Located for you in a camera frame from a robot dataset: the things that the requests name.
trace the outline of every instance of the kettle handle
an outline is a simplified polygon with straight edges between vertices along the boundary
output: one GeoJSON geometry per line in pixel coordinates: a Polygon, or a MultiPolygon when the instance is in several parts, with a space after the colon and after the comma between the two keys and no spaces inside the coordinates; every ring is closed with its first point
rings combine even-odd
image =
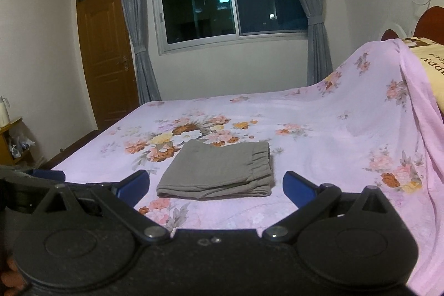
{"type": "Polygon", "coordinates": [[[5,101],[6,104],[7,104],[7,106],[8,106],[9,108],[11,108],[11,105],[9,104],[9,101],[7,100],[7,98],[5,98],[5,97],[0,97],[0,101],[5,101]]]}

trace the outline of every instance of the curtain tieback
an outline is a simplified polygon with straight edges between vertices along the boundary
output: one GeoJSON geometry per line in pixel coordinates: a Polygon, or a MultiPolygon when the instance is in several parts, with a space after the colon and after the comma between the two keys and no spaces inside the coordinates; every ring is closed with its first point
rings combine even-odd
{"type": "Polygon", "coordinates": [[[324,22],[324,15],[314,15],[310,18],[308,18],[308,25],[312,26],[313,24],[323,23],[324,22]]]}
{"type": "Polygon", "coordinates": [[[134,53],[138,54],[138,53],[142,53],[145,52],[146,48],[144,45],[138,45],[137,47],[134,47],[134,53]]]}

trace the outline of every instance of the floral bedsheet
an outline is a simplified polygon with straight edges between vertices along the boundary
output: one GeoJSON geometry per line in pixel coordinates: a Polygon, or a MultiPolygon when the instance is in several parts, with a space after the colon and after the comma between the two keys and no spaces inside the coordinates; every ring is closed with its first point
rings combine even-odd
{"type": "Polygon", "coordinates": [[[431,268],[442,269],[443,257],[436,255],[442,246],[442,210],[436,209],[444,197],[442,169],[427,165],[431,151],[401,71],[402,57],[418,62],[399,41],[371,42],[310,87],[146,103],[56,169],[79,183],[119,181],[138,169],[148,170],[150,191],[136,209],[170,231],[254,228],[261,234],[296,210],[282,191],[287,170],[315,184],[334,183],[345,192],[374,184],[418,242],[420,260],[410,284],[424,294],[430,285],[425,275],[435,274],[431,268]],[[275,179],[271,196],[158,198],[156,186],[163,172],[191,139],[216,147],[269,142],[275,179]]]}

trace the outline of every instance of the folded gray clothing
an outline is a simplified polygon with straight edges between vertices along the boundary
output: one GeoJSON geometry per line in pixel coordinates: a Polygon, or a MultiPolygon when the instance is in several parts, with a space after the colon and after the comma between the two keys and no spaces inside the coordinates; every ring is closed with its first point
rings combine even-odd
{"type": "Polygon", "coordinates": [[[268,142],[216,147],[184,144],[157,186],[160,197],[269,196],[273,174],[268,142]]]}

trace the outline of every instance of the small wooden table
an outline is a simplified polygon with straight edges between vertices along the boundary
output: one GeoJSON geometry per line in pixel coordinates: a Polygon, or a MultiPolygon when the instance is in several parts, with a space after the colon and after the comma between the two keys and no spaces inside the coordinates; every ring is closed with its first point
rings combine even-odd
{"type": "Polygon", "coordinates": [[[9,130],[21,123],[23,120],[22,117],[19,119],[14,120],[9,125],[0,128],[0,165],[7,165],[7,166],[14,166],[18,164],[21,161],[27,160],[32,162],[32,155],[29,150],[25,150],[22,153],[22,156],[19,158],[12,157],[11,152],[9,151],[9,146],[7,145],[7,139],[9,137],[9,130]]]}

